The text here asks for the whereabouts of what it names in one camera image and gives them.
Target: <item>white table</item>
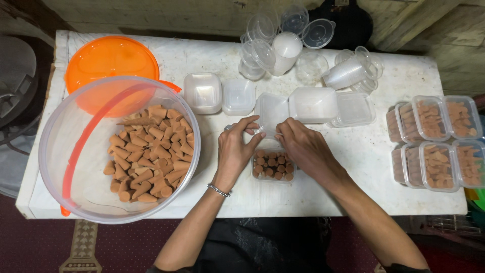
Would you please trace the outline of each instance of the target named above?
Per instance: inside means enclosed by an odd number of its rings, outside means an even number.
[[[52,111],[67,96],[63,76],[72,55],[87,42],[107,34],[79,34],[58,31],[56,35],[55,72],[50,85],[39,133],[35,139],[17,208],[26,218],[64,218],[59,204],[47,191],[38,167],[38,145],[44,125]],[[239,43],[209,42],[171,38],[130,36],[143,43],[155,55],[160,78],[182,87],[184,77],[193,72],[214,72],[221,81],[243,78],[238,73]],[[334,65],[336,50],[319,50]],[[379,54],[384,74],[379,88],[371,94],[377,120],[361,127],[330,129],[326,125],[310,125],[321,131],[335,158],[347,169],[357,184],[390,215],[466,214],[463,189],[455,193],[438,193],[426,189],[410,189],[393,179],[390,152],[398,145],[389,140],[385,115],[399,102],[408,102],[415,95],[442,96],[436,62],[431,57]],[[281,77],[266,74],[256,82],[256,96],[270,92],[288,96],[301,82],[293,68]],[[227,124],[240,117],[228,117],[222,111],[214,115],[198,115],[202,151],[197,170],[185,191],[169,206],[151,218],[183,218],[194,206],[211,181],[217,168],[217,138]],[[279,147],[275,140],[265,139],[264,147]],[[296,173],[291,185],[261,183],[251,180],[249,165],[242,172],[231,197],[222,206],[218,217],[300,217],[341,216],[342,209],[330,194],[305,175]]]

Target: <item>silver chain bracelet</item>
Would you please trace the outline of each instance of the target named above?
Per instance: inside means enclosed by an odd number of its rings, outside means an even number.
[[[222,195],[224,197],[231,196],[231,193],[223,193],[220,189],[218,189],[216,186],[212,185],[211,183],[207,184],[207,187],[217,191],[217,193],[219,193],[220,195]]]

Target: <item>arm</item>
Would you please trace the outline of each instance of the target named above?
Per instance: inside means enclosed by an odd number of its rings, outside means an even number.
[[[429,268],[409,236],[333,157],[321,133],[292,118],[280,123],[276,131],[283,134],[276,137],[290,159],[336,197],[383,266],[398,263],[414,269]]]
[[[224,193],[231,191],[254,154],[254,149],[266,136],[265,133],[259,133],[247,145],[243,143],[243,131],[254,134],[251,129],[257,128],[253,122],[258,118],[251,116],[241,119],[219,136],[217,172],[212,184]],[[208,188],[165,243],[154,265],[164,271],[193,266],[224,200],[224,196]]]

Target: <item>hand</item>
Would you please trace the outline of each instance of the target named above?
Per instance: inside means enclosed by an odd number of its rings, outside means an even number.
[[[252,129],[259,128],[254,123],[257,119],[259,119],[259,116],[243,118],[238,123],[233,124],[231,129],[222,132],[219,136],[217,172],[212,184],[222,192],[230,192],[239,175],[246,167],[249,158],[254,154],[254,149],[266,136],[266,133],[256,134],[248,144],[244,144],[243,131],[253,135]]]
[[[334,158],[322,134],[288,118],[276,126],[276,135],[288,157],[306,174],[329,191],[353,183],[347,171]]]

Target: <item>person's left hand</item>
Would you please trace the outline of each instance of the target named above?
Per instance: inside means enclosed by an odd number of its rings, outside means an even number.
[[[253,135],[252,129],[259,128],[254,123],[257,119],[259,119],[259,116],[243,118],[219,136],[217,172],[212,184],[222,192],[230,192],[244,167],[246,167],[247,161],[254,154],[256,146],[266,136],[266,133],[258,133],[253,136],[248,144],[244,144],[243,131]]]

